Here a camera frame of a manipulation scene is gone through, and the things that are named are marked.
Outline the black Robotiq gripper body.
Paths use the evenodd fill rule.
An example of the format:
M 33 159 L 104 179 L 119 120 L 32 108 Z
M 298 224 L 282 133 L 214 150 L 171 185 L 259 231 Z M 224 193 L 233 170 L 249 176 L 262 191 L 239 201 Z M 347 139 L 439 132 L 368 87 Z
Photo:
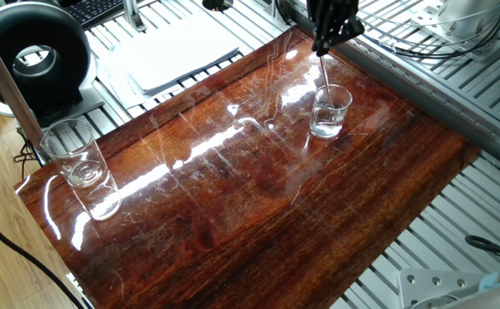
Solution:
M 349 18 L 358 12 L 358 0 L 307 0 L 310 18 L 324 17 L 329 9 L 340 18 Z

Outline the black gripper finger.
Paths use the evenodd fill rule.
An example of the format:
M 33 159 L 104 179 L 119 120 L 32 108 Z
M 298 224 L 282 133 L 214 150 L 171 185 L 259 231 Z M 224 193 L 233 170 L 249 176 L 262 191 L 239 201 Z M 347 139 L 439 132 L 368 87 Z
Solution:
M 364 33 L 364 25 L 355 16 L 349 17 L 342 23 L 336 22 L 329 31 L 328 45 L 335 46 L 354 39 Z
M 318 57 L 327 54 L 331 47 L 331 40 L 339 34 L 339 31 L 340 23 L 334 12 L 317 15 L 314 20 L 315 38 L 312 51 Z

